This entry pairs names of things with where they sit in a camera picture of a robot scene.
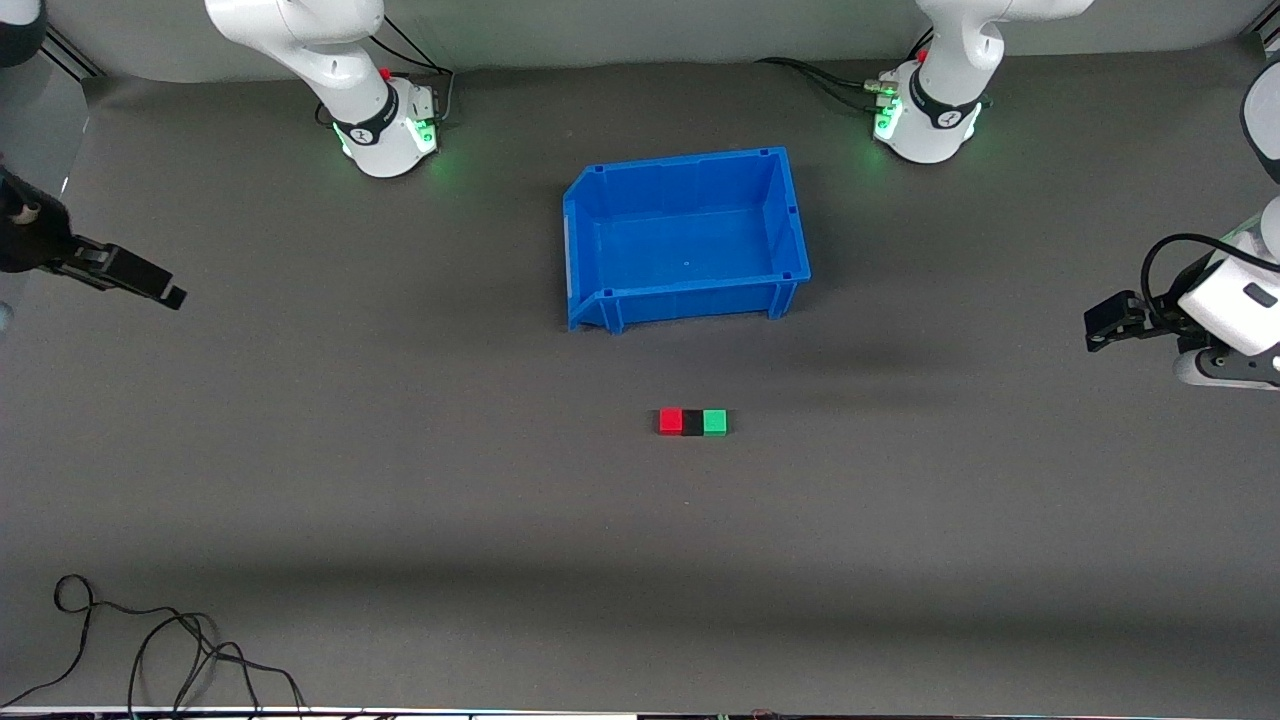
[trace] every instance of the black cable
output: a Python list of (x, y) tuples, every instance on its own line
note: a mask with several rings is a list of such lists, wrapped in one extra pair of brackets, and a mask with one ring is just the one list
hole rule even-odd
[(50, 40), (59, 42), (59, 46), (65, 44), (65, 47), (63, 47), (63, 50), (65, 50), (68, 55), (73, 56), (78, 64), (86, 67), (90, 70), (91, 76), (100, 77), (106, 74), (106, 72), (104, 72), (102, 68), (97, 65), (97, 63), (90, 60), (83, 53), (77, 50), (76, 46), (72, 44), (72, 41), (68, 40), (67, 36), (61, 33), (52, 24), (49, 26), (47, 35)]
[[(70, 607), (63, 601), (63, 592), (65, 591), (68, 583), (70, 582), (79, 583), (81, 587), (84, 589), (86, 602), (83, 606)], [(76, 667), (79, 666), (81, 660), (83, 660), (84, 657), (84, 647), (88, 644), (88, 629), (93, 621), (93, 611), (97, 610), (99, 607), (109, 607), (124, 615), (152, 615), (155, 612), (168, 612), (170, 615), (169, 618), (165, 618), (163, 621), (160, 621), (159, 625), (152, 628), (150, 633), (147, 633), (146, 638), (142, 641), (142, 644), (138, 647), (137, 653), (133, 656), (133, 666), (129, 673), (129, 685), (127, 694), (128, 712), (131, 716), (133, 715), (134, 685), (138, 678), (138, 673), (142, 669), (142, 660), (143, 656), (146, 655), (147, 647), (161, 630), (173, 624), (178, 624), (179, 626), (182, 626), (182, 629), (186, 630), (187, 634), (189, 634), (196, 641), (196, 653), (195, 657), (192, 659), (191, 670), (187, 673), (187, 678), (183, 680), (182, 688), (174, 697), (175, 711), (182, 705), (182, 701), (186, 700), (187, 693), (195, 685), (201, 673), (204, 673), (207, 667), (210, 667), (211, 664), (216, 665), (218, 662), (230, 662), (241, 667), (241, 673), (244, 678), (244, 685), (246, 689), (248, 691), (251, 701), (253, 702), (255, 711), (261, 710), (262, 705), (259, 701), (257, 692), (253, 688), (252, 678), (250, 676), (250, 670), (282, 675), (289, 684), (289, 691), (293, 693), (293, 702), (298, 710), (300, 716), (302, 715), (302, 706), (307, 705), (306, 700), (302, 697), (302, 691), (298, 688), (297, 682), (293, 679), (293, 675), (291, 675), (288, 671), (282, 670), (279, 667), (271, 667), (269, 665), (261, 665), (259, 662), (247, 660), (244, 657), (243, 650), (236, 643), (224, 642), (220, 644), (214, 644), (206, 635), (205, 626), (202, 624), (202, 621), (207, 621), (210, 628), (214, 628), (215, 626), (214, 620), (212, 618), (210, 618), (204, 612), (180, 612), (177, 609), (170, 607), (168, 605), (160, 607), (152, 607), (148, 610), (137, 610), (110, 601), (97, 600), (93, 596), (93, 587), (90, 584), (88, 579), (84, 578), (83, 575), (77, 575), (77, 574), (63, 575), (61, 578), (58, 579), (58, 583), (54, 585), (54, 607), (56, 607), (60, 612), (68, 615), (81, 615), (81, 614), (84, 615), (84, 621), (81, 625), (79, 646), (77, 647), (76, 657), (72, 659), (70, 665), (68, 665), (67, 670), (64, 670), (58, 678), (54, 678), (47, 683), (41, 683), (38, 685), (35, 685), (32, 688), (28, 688), (18, 693), (18, 696), (15, 696), (13, 700), (5, 702), (4, 705), (0, 705), (0, 708), (9, 707), (17, 702), (20, 702), (27, 696), (37, 691), (56, 685), (58, 683), (61, 683), (68, 676), (70, 676), (70, 674), (76, 670)], [(234, 650), (236, 655), (228, 653), (227, 650)]]
[(1276, 13), (1280, 13), (1280, 5), (1272, 8), (1271, 12), (1267, 13), (1267, 17), (1258, 20), (1258, 24), (1253, 27), (1253, 32), (1261, 33), (1262, 28), (1267, 27), (1267, 23), (1270, 23), (1276, 17)]
[(800, 60), (792, 60), (791, 58), (762, 58), (756, 60), (756, 63), (794, 68), (796, 70), (800, 70), (800, 74), (803, 74), (805, 78), (813, 82), (813, 85), (815, 85), (818, 90), (826, 92), (828, 96), (833, 97), (841, 105), (846, 108), (852, 108), (854, 110), (861, 110), (864, 113), (879, 111), (879, 108), (876, 108), (874, 105), (854, 102), (852, 100), (845, 97), (840, 92), (836, 92), (835, 87), (827, 85), (827, 82), (832, 82), (836, 83), (838, 87), (850, 87), (850, 88), (858, 87), (859, 90), (861, 90), (863, 87), (861, 83), (854, 83), (852, 81), (847, 81), (841, 77), (833, 76), (820, 68), (814, 68), (813, 65), (809, 65), (809, 63), (801, 63)]
[(392, 26), (392, 29), (396, 31), (396, 35), (401, 36), (401, 38), (404, 40), (404, 42), (408, 42), (408, 46), (412, 47), (415, 53), (417, 53), (419, 55), (421, 55), (422, 59), (426, 60), (430, 67), (435, 68), (436, 70), (439, 70), (439, 72), (442, 72), (442, 73), (444, 73), (447, 76), (452, 76), (453, 74), (453, 70), (451, 70), (448, 68), (444, 68), (442, 65), (435, 64), (435, 60), (433, 60), (430, 55), (428, 55), (426, 53), (422, 53), (422, 49), (419, 47), (416, 42), (413, 42), (412, 40), (410, 40), (408, 36), (404, 35), (403, 31), (401, 31), (399, 26), (397, 26), (394, 20), (392, 20), (390, 18), (387, 18), (387, 24)]
[(81, 60), (76, 55), (76, 53), (72, 53), (70, 49), (68, 49), (65, 45), (63, 45), (54, 33), (51, 33), (51, 32), (50, 33), (45, 33), (45, 37), (47, 37), (50, 42), (52, 42), (54, 45), (56, 45), (58, 49), (61, 50), (68, 58), (70, 58), (70, 60), (73, 63), (76, 63), (77, 65), (79, 65), (84, 70), (84, 74), (87, 74), (88, 77), (97, 77), (99, 76), (99, 73), (93, 72), (93, 68), (88, 67), (84, 63), (84, 60)]
[(906, 59), (908, 60), (914, 60), (915, 59), (915, 54), (919, 53), (920, 50), (923, 50), (924, 46), (931, 40), (933, 40), (933, 28), (932, 27), (929, 29), (924, 31), (924, 35), (922, 35), (920, 38), (915, 41), (915, 45), (913, 45), (911, 50), (906, 54)]
[(794, 69), (800, 70), (801, 73), (805, 73), (805, 74), (809, 74), (809, 76), (820, 77), (822, 79), (824, 79), (824, 81), (827, 81), (827, 82), (829, 82), (832, 85), (838, 85), (841, 87), (851, 87), (851, 88), (860, 90), (860, 91), (865, 92), (865, 90), (863, 88), (863, 83), (861, 82), (852, 81), (852, 79), (845, 79), (845, 78), (842, 78), (840, 76), (835, 76), (832, 73), (828, 73), (827, 70), (824, 70), (824, 69), (822, 69), (822, 68), (819, 68), (817, 65), (812, 65), (809, 63), (805, 63), (803, 60), (796, 60), (794, 58), (760, 58), (759, 60), (756, 60), (756, 63), (763, 63), (765, 65), (782, 65), (785, 68), (794, 68)]
[(383, 50), (385, 50), (387, 53), (390, 53), (392, 55), (396, 55), (397, 58), (399, 58), (401, 60), (404, 60), (406, 63), (412, 63), (412, 64), (415, 64), (415, 65), (417, 65), (420, 68), (426, 68), (429, 70), (435, 70), (435, 72), (438, 72), (440, 74), (448, 74), (448, 72), (445, 72), (444, 68), (436, 65), (435, 63), (422, 63), (421, 60), (415, 60), (413, 58), (410, 58), (408, 55), (402, 55), (402, 54), (392, 50), (390, 47), (388, 47), (385, 42), (383, 42), (381, 40), (378, 40), (376, 37), (370, 36), (369, 40), (372, 40), (374, 45), (381, 47)]
[(45, 58), (49, 58), (50, 61), (52, 61), (55, 65), (58, 65), (59, 68), (61, 68), (64, 73), (69, 74), (72, 77), (72, 79), (74, 79), (76, 82), (81, 82), (79, 76), (76, 74), (74, 72), (72, 72), (70, 68), (68, 68), (67, 65), (64, 65), (63, 61), (59, 60), (58, 56), (55, 56), (52, 53), (50, 53), (47, 47), (41, 46), (40, 51), (45, 54)]
[(1176, 327), (1174, 327), (1174, 324), (1170, 323), (1167, 318), (1165, 318), (1165, 315), (1160, 311), (1160, 309), (1156, 307), (1156, 299), (1155, 299), (1155, 295), (1152, 295), (1152, 292), (1151, 292), (1151, 268), (1156, 263), (1156, 256), (1160, 255), (1161, 250), (1164, 250), (1165, 247), (1169, 247), (1170, 245), (1172, 245), (1175, 242), (1198, 242), (1201, 245), (1207, 245), (1207, 246), (1212, 247), (1213, 250), (1217, 250), (1220, 252), (1225, 252), (1225, 254), (1230, 255), (1231, 258), (1235, 258), (1236, 260), (1239, 260), (1242, 263), (1247, 263), (1249, 265), (1253, 265), (1254, 268), (1262, 268), (1263, 270), (1270, 270), (1272, 273), (1280, 273), (1280, 264), (1277, 264), (1277, 263), (1268, 263), (1268, 261), (1263, 260), (1262, 258), (1258, 258), (1257, 255), (1251, 255), (1251, 254), (1240, 250), (1239, 247), (1235, 247), (1234, 245), (1228, 245), (1228, 243), (1222, 242), (1221, 240), (1217, 240), (1215, 237), (1210, 237), (1207, 234), (1187, 233), (1187, 232), (1184, 232), (1184, 233), (1171, 234), (1171, 236), (1166, 237), (1165, 240), (1161, 240), (1160, 242), (1157, 242), (1156, 245), (1153, 245), (1151, 247), (1151, 250), (1147, 252), (1147, 258), (1143, 259), (1143, 261), (1142, 261), (1142, 275), (1140, 275), (1140, 282), (1142, 282), (1142, 300), (1147, 304), (1147, 310), (1151, 313), (1151, 319), (1152, 319), (1153, 324), (1156, 324), (1161, 329), (1166, 329), (1166, 331), (1169, 331), (1171, 333), (1175, 333), (1175, 334), (1179, 334), (1179, 336), (1183, 336), (1183, 337), (1189, 337), (1189, 334), (1185, 331), (1180, 331)]

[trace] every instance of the white backdrop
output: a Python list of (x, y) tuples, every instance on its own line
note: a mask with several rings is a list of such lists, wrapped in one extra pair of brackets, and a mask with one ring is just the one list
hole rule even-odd
[[(288, 77), (218, 35), (202, 0), (49, 1), (54, 24), (109, 72), (175, 82)], [(1006, 37), (1011, 54), (1185, 49), (1239, 33), (1266, 5), (1097, 0), (1080, 18), (1007, 26)], [(927, 27), (911, 0), (388, 0), (387, 14), (458, 69), (891, 58)], [(380, 37), (398, 40), (388, 28)]]

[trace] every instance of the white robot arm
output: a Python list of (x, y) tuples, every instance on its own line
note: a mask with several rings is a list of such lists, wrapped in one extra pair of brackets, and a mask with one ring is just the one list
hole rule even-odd
[(407, 173), (436, 149), (435, 97), (384, 78), (357, 41), (383, 24), (383, 0), (205, 0), (228, 40), (293, 70), (334, 118), (343, 151), (365, 173)]
[(876, 138), (913, 163), (941, 163), (973, 136), (979, 99), (1005, 58), (996, 23), (1053, 20), (1079, 15), (1093, 0), (916, 0), (933, 20), (933, 42), (923, 63), (909, 58), (881, 73), (897, 97), (876, 128)]
[(0, 68), (29, 60), (45, 40), (45, 0), (0, 0)]
[[(1280, 64), (1249, 87), (1240, 109), (1249, 145), (1280, 183)], [(1160, 251), (1179, 241), (1213, 249), (1153, 296), (1149, 273)], [(1085, 314), (1091, 352), (1128, 338), (1176, 334), (1174, 365), (1183, 382), (1280, 389), (1280, 197), (1224, 240), (1170, 236), (1151, 249), (1142, 295), (1124, 291)]]

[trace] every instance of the gray mat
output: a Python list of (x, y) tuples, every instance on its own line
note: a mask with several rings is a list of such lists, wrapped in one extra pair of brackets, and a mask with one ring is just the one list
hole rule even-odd
[[(1179, 386), (1172, 341), (1089, 356), (1080, 320), (1274, 196), (1236, 122), (1258, 67), (1016, 58), (936, 168), (782, 68), (474, 73), (387, 182), (301, 83), (100, 85), (77, 229), (191, 299), (28, 286), (0, 688), (69, 659), (76, 570), (325, 705), (1275, 716), (1276, 397)], [(767, 145), (815, 275), (791, 316), (564, 331), (585, 165)], [(663, 405), (737, 432), (655, 437)], [(32, 700), (123, 701), (146, 626), (102, 618)], [(164, 702), (189, 648), (156, 652)]]

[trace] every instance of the blue storage bin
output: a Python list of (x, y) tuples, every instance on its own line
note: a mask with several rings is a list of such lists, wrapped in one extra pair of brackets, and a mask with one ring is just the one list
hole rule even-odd
[(594, 165), (564, 193), (568, 327), (791, 307), (808, 282), (782, 147)]

